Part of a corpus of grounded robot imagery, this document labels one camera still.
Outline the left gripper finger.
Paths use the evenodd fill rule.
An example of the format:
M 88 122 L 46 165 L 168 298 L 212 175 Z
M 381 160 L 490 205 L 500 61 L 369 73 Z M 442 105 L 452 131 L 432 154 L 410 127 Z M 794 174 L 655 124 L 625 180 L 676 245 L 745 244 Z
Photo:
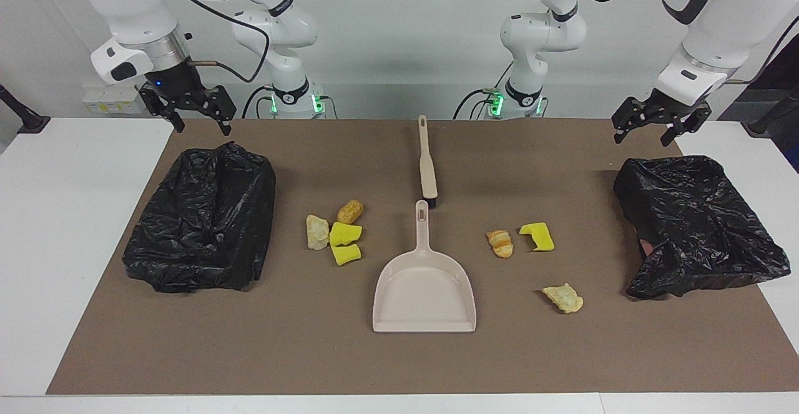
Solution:
M 696 133 L 707 121 L 706 117 L 687 117 L 685 120 L 674 121 L 663 134 L 663 147 L 667 147 L 679 136 L 687 133 Z
M 614 142 L 621 144 L 627 134 L 634 128 L 635 104 L 622 103 L 612 115 L 612 124 L 615 129 Z

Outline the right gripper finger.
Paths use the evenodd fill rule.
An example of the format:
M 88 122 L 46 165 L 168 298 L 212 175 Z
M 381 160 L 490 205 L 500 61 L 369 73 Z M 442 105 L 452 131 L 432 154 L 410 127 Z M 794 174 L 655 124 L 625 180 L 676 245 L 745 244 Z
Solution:
M 146 109 L 151 116 L 158 116 L 168 121 L 177 133 L 182 133 L 185 123 L 178 114 L 174 104 L 164 104 L 162 98 L 157 95 L 152 86 L 142 86 L 138 89 L 138 94 L 142 98 Z
M 230 121 L 236 115 L 236 105 L 225 87 L 217 85 L 209 89 L 209 117 L 217 122 L 224 136 L 231 133 Z

